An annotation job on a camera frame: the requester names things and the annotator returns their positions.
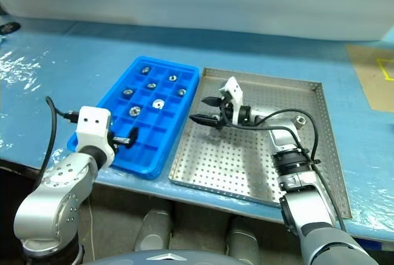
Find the yellow tape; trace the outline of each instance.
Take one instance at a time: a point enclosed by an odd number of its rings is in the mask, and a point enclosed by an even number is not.
[[[390,81],[390,82],[394,82],[394,78],[392,78],[392,77],[390,77],[388,75],[388,72],[387,72],[387,70],[385,69],[385,67],[384,67],[384,65],[382,63],[382,62],[394,62],[394,60],[392,60],[392,59],[379,59],[378,58],[378,59],[376,59],[376,61],[377,61],[377,64],[379,64],[379,67],[381,68],[381,70],[382,70],[382,72],[384,74],[385,80],[386,81]]]

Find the blue ice cube tray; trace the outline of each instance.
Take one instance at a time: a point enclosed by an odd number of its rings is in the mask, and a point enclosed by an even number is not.
[[[175,76],[176,80],[170,81],[170,76]],[[111,111],[110,130],[115,136],[127,137],[132,127],[139,128],[137,142],[129,149],[120,146],[112,167],[155,179],[187,118],[198,82],[199,69],[196,67],[148,57],[137,58],[97,105]],[[156,84],[156,87],[149,88],[149,84]],[[127,89],[133,93],[125,94]],[[181,89],[186,90],[183,96]],[[153,107],[157,99],[164,101],[162,109]],[[134,106],[141,108],[135,117],[129,113]],[[67,148],[75,151],[77,143],[74,133]]]

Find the metal nut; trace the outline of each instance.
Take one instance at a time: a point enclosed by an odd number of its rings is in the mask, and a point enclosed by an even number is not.
[[[307,120],[303,116],[295,116],[295,118],[292,119],[292,122],[295,125],[295,128],[299,130],[307,123]]]
[[[126,89],[123,91],[123,95],[130,96],[134,93],[132,89]]]
[[[185,94],[186,94],[186,90],[185,90],[185,89],[179,89],[179,90],[178,90],[178,95],[179,95],[179,96],[182,97],[182,96],[185,96]]]
[[[140,112],[141,112],[141,108],[139,108],[138,106],[131,107],[131,109],[129,110],[129,114],[131,116],[138,116]]]
[[[162,99],[156,99],[153,103],[152,103],[152,107],[156,108],[156,109],[162,109],[164,107],[164,100]]]
[[[149,88],[149,89],[154,89],[154,88],[156,88],[156,84],[154,83],[154,82],[151,82],[150,84],[148,84],[147,85],[147,87]]]
[[[149,67],[149,66],[146,66],[146,67],[142,68],[141,73],[142,73],[142,74],[148,74],[149,71],[150,71],[150,67]]]

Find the cable connector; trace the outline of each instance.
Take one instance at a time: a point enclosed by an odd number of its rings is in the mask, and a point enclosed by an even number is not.
[[[74,124],[78,123],[79,111],[68,111],[63,115],[65,119]]]

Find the robotic arm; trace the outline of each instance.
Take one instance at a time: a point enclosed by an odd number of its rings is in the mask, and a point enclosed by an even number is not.
[[[257,130],[256,125],[262,124],[269,131],[279,187],[286,192],[279,200],[283,220],[300,239],[304,264],[377,264],[349,234],[335,228],[329,197],[313,170],[315,161],[300,145],[297,130],[305,125],[305,118],[268,119],[271,114],[243,105],[243,92],[234,77],[219,92],[222,98],[207,97],[202,102],[219,107],[220,114],[195,114],[190,119],[217,129],[229,126]]]
[[[78,145],[59,164],[48,168],[39,186],[22,202],[14,221],[27,264],[80,264],[83,247],[78,242],[79,206],[92,191],[101,168],[115,158],[119,144],[131,147],[137,128],[128,138],[109,132],[107,109],[83,106],[76,134]]]

